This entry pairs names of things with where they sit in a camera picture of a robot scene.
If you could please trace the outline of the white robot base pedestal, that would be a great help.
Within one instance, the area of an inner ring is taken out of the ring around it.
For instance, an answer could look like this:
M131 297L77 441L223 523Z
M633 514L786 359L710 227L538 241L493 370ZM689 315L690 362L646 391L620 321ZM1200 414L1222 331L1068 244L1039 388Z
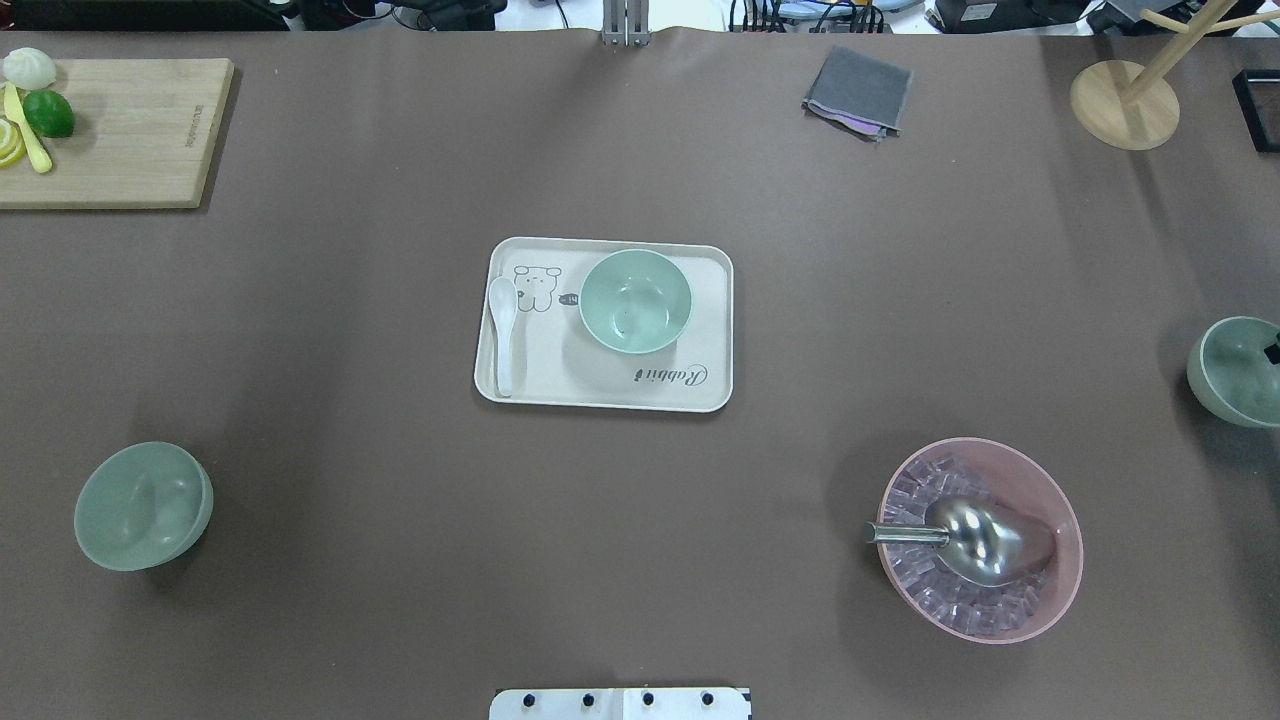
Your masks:
M506 689L489 719L751 719L749 689L727 685Z

